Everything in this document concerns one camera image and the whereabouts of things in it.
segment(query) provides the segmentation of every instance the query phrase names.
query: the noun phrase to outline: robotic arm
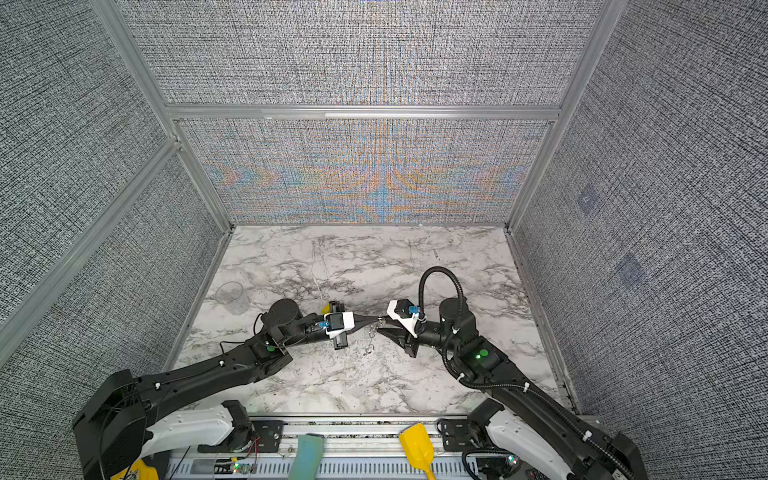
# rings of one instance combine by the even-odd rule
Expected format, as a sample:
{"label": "robotic arm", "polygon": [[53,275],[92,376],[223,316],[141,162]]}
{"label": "robotic arm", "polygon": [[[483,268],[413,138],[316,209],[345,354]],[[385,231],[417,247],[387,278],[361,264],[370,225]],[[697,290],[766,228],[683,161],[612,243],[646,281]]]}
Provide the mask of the robotic arm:
{"label": "robotic arm", "polygon": [[[423,308],[424,284],[434,272],[448,275],[457,290],[457,297],[440,304],[438,322],[428,321]],[[345,348],[347,335],[380,320],[386,324],[378,332],[411,357],[422,344],[436,348],[462,385],[495,399],[469,415],[478,452],[514,452],[552,480],[647,480],[631,440],[585,425],[478,334],[461,285],[443,267],[422,276],[418,306],[393,300],[387,316],[360,316],[331,302],[329,312],[303,316],[296,302],[282,299],[263,314],[261,331],[229,352],[171,372],[134,378],[122,370],[109,376],[73,421],[85,480],[112,478],[138,458],[189,445],[209,445],[201,447],[208,452],[250,449],[257,436],[239,402],[179,409],[272,376],[292,360],[285,347],[329,340],[334,349]]]}

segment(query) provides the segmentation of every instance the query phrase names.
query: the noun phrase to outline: white marble surface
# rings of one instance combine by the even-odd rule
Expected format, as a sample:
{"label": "white marble surface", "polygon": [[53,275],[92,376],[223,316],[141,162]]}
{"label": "white marble surface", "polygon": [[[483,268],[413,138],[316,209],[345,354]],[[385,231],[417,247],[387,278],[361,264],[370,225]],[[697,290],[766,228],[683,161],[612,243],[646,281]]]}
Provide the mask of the white marble surface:
{"label": "white marble surface", "polygon": [[[434,265],[462,283],[478,330],[502,348],[547,393],[554,377],[515,264],[499,227],[238,227],[200,308],[176,367],[219,353],[221,340],[245,340],[253,319],[289,297],[303,314],[329,300],[347,310],[384,315],[392,299],[418,301],[419,278]],[[229,314],[214,294],[226,282],[242,283],[250,311]],[[429,277],[425,309],[455,296],[450,280]],[[364,356],[369,328],[349,336],[349,348],[330,343],[289,349],[293,361],[275,376],[208,397],[197,407],[240,400],[249,412],[467,412],[485,397],[459,385],[438,353],[422,347],[411,359],[383,336]]]}

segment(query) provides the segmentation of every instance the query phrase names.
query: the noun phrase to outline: yellow scoop handle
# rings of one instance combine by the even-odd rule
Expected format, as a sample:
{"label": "yellow scoop handle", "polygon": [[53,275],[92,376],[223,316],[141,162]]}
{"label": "yellow scoop handle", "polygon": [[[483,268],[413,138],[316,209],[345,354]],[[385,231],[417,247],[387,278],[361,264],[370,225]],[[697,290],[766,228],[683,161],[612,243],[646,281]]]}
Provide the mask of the yellow scoop handle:
{"label": "yellow scoop handle", "polygon": [[435,474],[432,473],[435,447],[432,446],[426,427],[421,423],[409,427],[400,434],[400,443],[411,466],[417,470],[423,470],[428,480],[435,480]]}

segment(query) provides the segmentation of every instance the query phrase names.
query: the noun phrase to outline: yellow plastic spatula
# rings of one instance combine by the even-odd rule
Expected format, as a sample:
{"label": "yellow plastic spatula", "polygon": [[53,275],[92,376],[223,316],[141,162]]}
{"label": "yellow plastic spatula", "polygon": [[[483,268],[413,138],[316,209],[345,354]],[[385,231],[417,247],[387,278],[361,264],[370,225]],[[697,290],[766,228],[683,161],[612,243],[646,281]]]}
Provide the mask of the yellow plastic spatula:
{"label": "yellow plastic spatula", "polygon": [[400,434],[402,449],[406,451],[406,457],[413,468],[423,470],[428,480],[435,480],[432,473],[432,460],[435,458],[435,447],[429,439],[427,429],[421,423],[409,427]]}

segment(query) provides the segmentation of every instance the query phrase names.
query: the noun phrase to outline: yellow object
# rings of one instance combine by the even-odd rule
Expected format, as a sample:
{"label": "yellow object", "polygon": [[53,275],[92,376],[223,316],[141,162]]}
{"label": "yellow object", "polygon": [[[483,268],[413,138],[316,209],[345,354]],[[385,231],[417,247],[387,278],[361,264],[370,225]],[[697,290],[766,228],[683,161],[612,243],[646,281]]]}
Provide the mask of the yellow object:
{"label": "yellow object", "polygon": [[435,447],[432,446],[426,427],[421,423],[409,427],[400,434],[400,443],[411,466],[426,472],[428,480],[435,480],[435,474],[432,473]]}
{"label": "yellow object", "polygon": [[158,480],[157,470],[149,467],[143,460],[138,459],[131,466],[131,472],[126,468],[122,472],[112,475],[111,480]]}

